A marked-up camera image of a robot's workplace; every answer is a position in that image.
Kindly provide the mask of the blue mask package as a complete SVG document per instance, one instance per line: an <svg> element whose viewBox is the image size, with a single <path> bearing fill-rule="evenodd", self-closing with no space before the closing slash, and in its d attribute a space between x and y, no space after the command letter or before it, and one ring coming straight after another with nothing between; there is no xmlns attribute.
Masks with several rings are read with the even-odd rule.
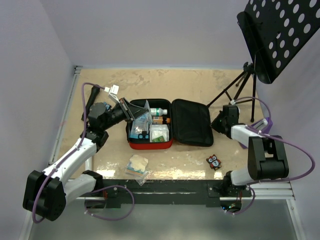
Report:
<svg viewBox="0 0 320 240"><path fill-rule="evenodd" d="M131 130L129 137L132 139L138 139L138 134L141 134L142 131L147 131L149 133L150 125L144 123L134 123L132 122Z"/></svg>

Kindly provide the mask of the black handled scissors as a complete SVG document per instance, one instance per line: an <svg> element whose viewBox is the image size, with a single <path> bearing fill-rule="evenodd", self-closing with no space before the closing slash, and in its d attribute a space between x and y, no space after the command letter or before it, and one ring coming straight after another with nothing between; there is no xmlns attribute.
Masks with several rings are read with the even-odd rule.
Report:
<svg viewBox="0 0 320 240"><path fill-rule="evenodd" d="M150 137L149 133L147 131L142 131L142 133L138 134L139 140L148 140Z"/></svg>

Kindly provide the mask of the white medicine bottle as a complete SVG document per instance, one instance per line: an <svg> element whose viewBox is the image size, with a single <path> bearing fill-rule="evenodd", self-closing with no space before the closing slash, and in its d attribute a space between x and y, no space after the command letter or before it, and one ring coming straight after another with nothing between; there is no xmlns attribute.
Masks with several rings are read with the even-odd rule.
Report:
<svg viewBox="0 0 320 240"><path fill-rule="evenodd" d="M161 117L167 115L168 110L162 108L150 108L150 114L152 117Z"/></svg>

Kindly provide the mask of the amber bottle orange cap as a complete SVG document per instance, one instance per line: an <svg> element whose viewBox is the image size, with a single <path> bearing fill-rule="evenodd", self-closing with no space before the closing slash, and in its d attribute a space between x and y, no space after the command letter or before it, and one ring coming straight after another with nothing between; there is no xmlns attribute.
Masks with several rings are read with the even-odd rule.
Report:
<svg viewBox="0 0 320 240"><path fill-rule="evenodd" d="M165 125L165 124L170 124L171 119L169 117L162 117L162 116L154 116L152 118L152 123L154 125Z"/></svg>

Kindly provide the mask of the white gauze pad packet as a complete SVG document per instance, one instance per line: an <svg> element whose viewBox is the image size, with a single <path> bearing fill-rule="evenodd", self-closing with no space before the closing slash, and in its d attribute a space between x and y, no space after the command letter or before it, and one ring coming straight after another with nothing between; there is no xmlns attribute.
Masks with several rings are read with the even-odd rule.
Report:
<svg viewBox="0 0 320 240"><path fill-rule="evenodd" d="M169 141L168 126L166 124L152 124L149 132L150 142L153 143L152 140L160 136L164 136L165 142Z"/></svg>

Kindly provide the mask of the red medicine kit case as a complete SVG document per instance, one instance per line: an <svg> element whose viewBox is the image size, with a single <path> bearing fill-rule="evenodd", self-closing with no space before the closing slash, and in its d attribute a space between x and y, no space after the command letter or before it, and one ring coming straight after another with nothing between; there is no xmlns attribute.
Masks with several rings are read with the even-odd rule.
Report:
<svg viewBox="0 0 320 240"><path fill-rule="evenodd" d="M143 107L148 101L151 108L168 110L169 138L166 142L150 142L148 139L130 138L132 124L126 125L127 141L135 150L162 150L172 146L174 140L181 144L210 147L214 144L209 108L202 103L185 99L170 102L163 98L134 99L132 104Z"/></svg>

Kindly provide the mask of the bag with beige gloves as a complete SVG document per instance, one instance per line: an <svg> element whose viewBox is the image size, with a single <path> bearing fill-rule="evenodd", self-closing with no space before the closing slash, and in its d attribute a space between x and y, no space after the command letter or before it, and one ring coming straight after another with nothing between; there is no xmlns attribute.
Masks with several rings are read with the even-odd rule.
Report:
<svg viewBox="0 0 320 240"><path fill-rule="evenodd" d="M149 160L138 154L131 156L124 172L126 175L132 176L140 186L142 186L154 173L149 168Z"/></svg>

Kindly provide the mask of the bandage plasters bag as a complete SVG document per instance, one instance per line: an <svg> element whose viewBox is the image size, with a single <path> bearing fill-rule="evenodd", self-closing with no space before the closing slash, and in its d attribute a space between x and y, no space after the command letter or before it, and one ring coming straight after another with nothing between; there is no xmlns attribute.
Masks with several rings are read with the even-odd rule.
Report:
<svg viewBox="0 0 320 240"><path fill-rule="evenodd" d="M143 109L145 110L145 113L143 113L140 117L135 119L133 123L135 124L146 124L146 125L151 125L152 124L152 115L151 115L151 108L149 101L146 99Z"/></svg>

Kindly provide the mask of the green wind oil box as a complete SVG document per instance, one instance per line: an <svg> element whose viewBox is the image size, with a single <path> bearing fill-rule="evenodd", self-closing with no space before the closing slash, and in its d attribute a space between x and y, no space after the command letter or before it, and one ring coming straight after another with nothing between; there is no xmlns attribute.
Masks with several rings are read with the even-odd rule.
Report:
<svg viewBox="0 0 320 240"><path fill-rule="evenodd" d="M164 138L164 136L162 135L162 136L159 136L159 137L156 137L156 138L154 138L153 140L152 140L152 142L154 142L154 143L162 143L162 142L165 142L166 141L166 139Z"/></svg>

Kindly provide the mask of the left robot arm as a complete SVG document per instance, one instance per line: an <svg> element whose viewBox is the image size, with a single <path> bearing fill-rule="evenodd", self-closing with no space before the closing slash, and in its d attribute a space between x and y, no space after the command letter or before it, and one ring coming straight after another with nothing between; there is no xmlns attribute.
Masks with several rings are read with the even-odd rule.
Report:
<svg viewBox="0 0 320 240"><path fill-rule="evenodd" d="M107 129L121 121L133 122L149 111L124 97L117 98L118 87L115 85L103 90L115 106L107 109L104 103L95 103L89 98L91 106L86 107L83 100L83 131L79 139L55 163L43 171L34 170L28 175L22 207L31 212L35 224L45 219L55 221L67 204L82 195L99 196L106 191L108 187L104 186L103 177L92 170L85 170L76 179L71 179L71 176L104 146L109 137Z"/></svg>

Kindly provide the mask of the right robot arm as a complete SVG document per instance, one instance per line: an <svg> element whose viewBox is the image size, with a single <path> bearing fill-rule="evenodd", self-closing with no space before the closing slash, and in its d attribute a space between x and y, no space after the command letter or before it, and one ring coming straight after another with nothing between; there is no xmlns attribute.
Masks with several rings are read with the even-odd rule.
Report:
<svg viewBox="0 0 320 240"><path fill-rule="evenodd" d="M233 197L246 185L287 182L289 164L283 139L263 136L261 132L239 123L239 116L239 108L227 104L211 123L216 132L239 142L248 150L246 167L227 172L217 190Z"/></svg>

